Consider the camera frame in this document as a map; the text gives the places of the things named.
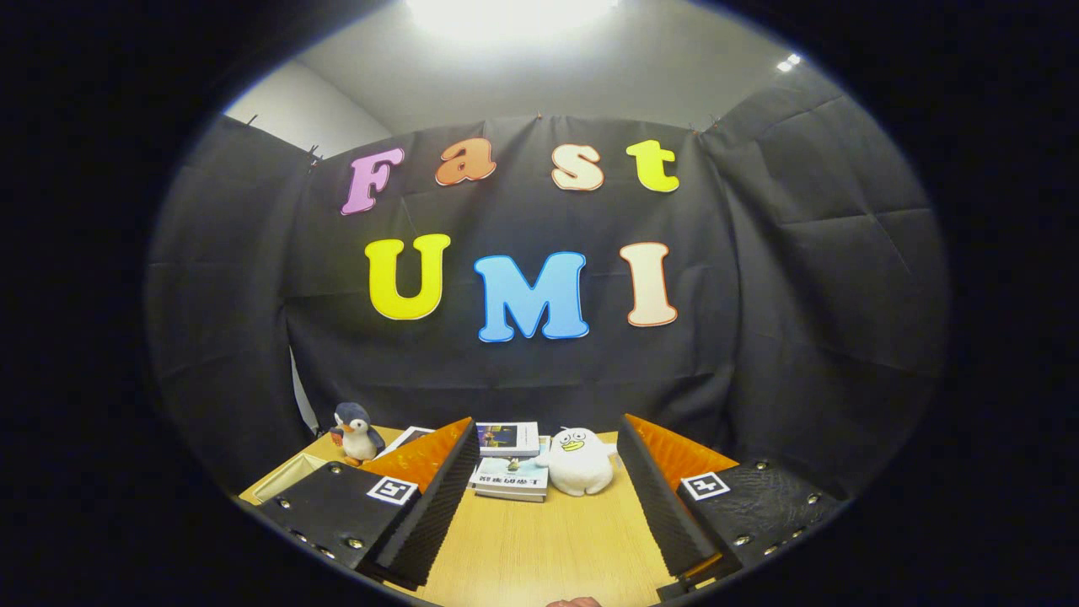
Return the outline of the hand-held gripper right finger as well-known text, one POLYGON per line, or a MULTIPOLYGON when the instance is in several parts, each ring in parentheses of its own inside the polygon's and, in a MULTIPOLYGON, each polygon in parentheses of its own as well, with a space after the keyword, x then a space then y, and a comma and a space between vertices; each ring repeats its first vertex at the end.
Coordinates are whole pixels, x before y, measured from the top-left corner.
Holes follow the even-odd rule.
POLYGON ((771 457, 738 463, 625 414, 617 452, 663 564, 663 601, 740 577, 782 556, 831 521, 846 492, 771 457))

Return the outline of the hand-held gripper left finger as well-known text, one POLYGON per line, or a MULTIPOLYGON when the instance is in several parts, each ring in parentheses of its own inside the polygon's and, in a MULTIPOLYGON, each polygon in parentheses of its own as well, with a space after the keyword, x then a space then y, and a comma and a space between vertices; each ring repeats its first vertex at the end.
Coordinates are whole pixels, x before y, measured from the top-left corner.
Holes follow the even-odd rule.
POLYGON ((257 510, 318 558, 416 590, 427 584, 479 456, 466 417, 359 466, 320 465, 257 510))

